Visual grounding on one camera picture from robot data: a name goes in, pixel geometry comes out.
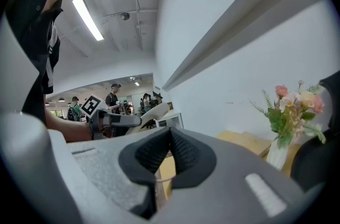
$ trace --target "ceiling pipe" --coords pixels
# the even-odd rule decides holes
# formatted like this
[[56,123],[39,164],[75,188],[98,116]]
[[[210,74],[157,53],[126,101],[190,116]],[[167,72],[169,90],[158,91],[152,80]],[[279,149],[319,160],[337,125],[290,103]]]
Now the ceiling pipe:
[[[140,22],[139,22],[139,7],[138,7],[138,0],[135,0],[136,1],[136,16],[137,16],[137,26],[140,26]],[[138,29],[138,33],[139,33],[139,39],[140,39],[140,48],[142,49],[142,50],[144,50],[143,49],[143,41],[142,41],[142,33],[141,33],[141,31],[140,31],[140,27],[139,28],[137,28]]]

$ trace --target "wooden table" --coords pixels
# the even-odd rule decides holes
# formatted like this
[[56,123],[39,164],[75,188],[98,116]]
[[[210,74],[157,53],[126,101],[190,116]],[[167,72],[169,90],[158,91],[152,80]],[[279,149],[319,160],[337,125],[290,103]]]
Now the wooden table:
[[[216,136],[216,138],[241,145],[246,149],[249,149],[253,153],[257,154],[258,156],[262,157],[263,160],[267,159],[269,147],[271,144],[271,140],[261,139],[247,132],[239,134],[231,131],[223,131],[218,136]],[[291,174],[293,159],[299,148],[300,145],[296,144],[292,144],[289,147],[286,162],[281,170],[288,177]],[[159,170],[162,179],[174,176],[176,174],[174,158],[172,156],[165,158],[163,163],[160,165]],[[168,199],[171,195],[171,181],[164,182],[163,188],[165,196]]]

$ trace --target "black shirt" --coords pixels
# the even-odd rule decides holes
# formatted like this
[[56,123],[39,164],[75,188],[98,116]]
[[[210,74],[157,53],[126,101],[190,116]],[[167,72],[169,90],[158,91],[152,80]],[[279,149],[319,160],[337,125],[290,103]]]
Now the black shirt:
[[53,92],[53,69],[59,58],[60,41],[54,21],[63,11],[62,0],[41,14],[47,0],[12,0],[6,16],[25,54],[39,71],[22,111],[46,124],[44,94]]
[[[107,106],[115,106],[116,105],[116,102],[118,101],[118,98],[115,94],[108,94],[106,99],[105,99],[105,103]],[[119,111],[119,108],[116,108],[116,111],[115,111],[116,114],[120,114],[121,112]]]

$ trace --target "backpack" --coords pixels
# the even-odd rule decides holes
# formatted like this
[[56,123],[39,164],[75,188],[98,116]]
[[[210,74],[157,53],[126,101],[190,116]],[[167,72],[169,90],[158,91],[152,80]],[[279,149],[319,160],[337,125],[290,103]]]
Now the backpack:
[[69,110],[67,112],[67,120],[78,121],[78,114],[74,110],[75,106],[76,105],[74,105],[73,108],[71,106],[69,107]]

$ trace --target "cap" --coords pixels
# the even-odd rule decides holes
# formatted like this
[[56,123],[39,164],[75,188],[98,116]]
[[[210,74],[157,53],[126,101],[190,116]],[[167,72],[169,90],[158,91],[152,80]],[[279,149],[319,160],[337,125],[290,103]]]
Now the cap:
[[111,88],[113,88],[113,87],[118,87],[119,88],[119,87],[121,87],[121,85],[114,83],[114,84],[111,85]]

